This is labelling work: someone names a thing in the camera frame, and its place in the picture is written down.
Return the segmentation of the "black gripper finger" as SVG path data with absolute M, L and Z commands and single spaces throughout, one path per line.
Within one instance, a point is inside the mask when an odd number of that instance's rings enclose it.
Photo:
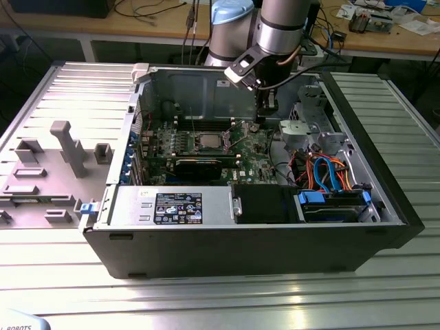
M 277 89 L 258 90 L 256 92 L 256 123 L 264 123 L 267 117 L 272 116 L 278 111 L 278 101 L 276 99 Z

